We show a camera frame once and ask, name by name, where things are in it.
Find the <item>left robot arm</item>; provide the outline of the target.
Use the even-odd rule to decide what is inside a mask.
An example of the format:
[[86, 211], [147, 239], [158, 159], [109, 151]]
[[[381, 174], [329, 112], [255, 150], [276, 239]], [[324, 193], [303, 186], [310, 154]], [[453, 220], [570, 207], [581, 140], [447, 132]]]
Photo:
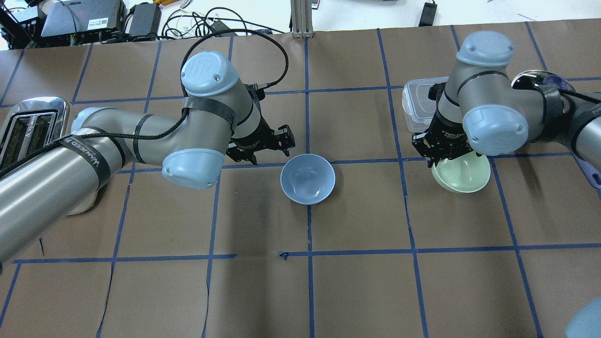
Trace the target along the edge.
[[255, 153], [295, 147], [288, 125], [272, 129], [261, 96], [221, 53], [188, 56], [180, 77], [179, 119], [112, 107], [84, 109], [72, 131], [1, 171], [0, 259], [4, 267], [127, 163], [161, 166], [168, 181], [206, 190], [225, 158], [257, 163]]

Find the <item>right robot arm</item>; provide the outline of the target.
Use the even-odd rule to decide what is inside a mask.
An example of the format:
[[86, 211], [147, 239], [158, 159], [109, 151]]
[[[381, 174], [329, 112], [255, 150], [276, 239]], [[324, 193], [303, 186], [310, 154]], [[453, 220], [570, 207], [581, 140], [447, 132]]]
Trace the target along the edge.
[[549, 73], [533, 72], [527, 86], [511, 81], [514, 49], [499, 32], [468, 35], [449, 78], [430, 88], [434, 115], [412, 146], [431, 167], [470, 152], [490, 157], [526, 143], [559, 143], [600, 169], [600, 94], [550, 84]]

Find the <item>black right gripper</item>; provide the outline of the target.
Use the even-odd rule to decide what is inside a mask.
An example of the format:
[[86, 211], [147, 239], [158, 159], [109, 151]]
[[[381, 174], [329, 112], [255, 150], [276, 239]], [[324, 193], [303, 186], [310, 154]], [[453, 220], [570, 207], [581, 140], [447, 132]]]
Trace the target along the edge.
[[473, 151], [463, 125], [434, 113], [425, 133], [412, 133], [412, 146], [433, 167], [433, 160], [455, 160]]

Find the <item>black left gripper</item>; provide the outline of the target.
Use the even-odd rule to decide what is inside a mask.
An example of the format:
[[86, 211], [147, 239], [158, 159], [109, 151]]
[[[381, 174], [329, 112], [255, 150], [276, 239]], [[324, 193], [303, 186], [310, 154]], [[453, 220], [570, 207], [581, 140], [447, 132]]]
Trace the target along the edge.
[[273, 130], [261, 117], [256, 128], [248, 136], [231, 139], [226, 155], [236, 163], [245, 161], [258, 165], [254, 152], [269, 149], [283, 152], [290, 157], [290, 150], [296, 147], [294, 134], [289, 125]]

